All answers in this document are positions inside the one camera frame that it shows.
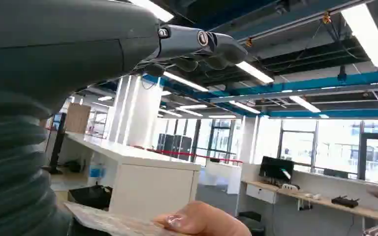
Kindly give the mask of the person's hand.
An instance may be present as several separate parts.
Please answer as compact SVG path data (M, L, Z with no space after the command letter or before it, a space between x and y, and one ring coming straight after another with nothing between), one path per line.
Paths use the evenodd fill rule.
M245 224L225 211L202 201L192 201L175 213L154 222L165 229L191 236L250 236Z

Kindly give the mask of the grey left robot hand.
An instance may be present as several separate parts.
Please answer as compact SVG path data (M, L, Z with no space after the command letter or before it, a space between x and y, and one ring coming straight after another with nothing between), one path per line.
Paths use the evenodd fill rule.
M77 89L116 79L139 63L211 58L242 62L231 36L163 25L114 0L0 0L0 116L47 118Z

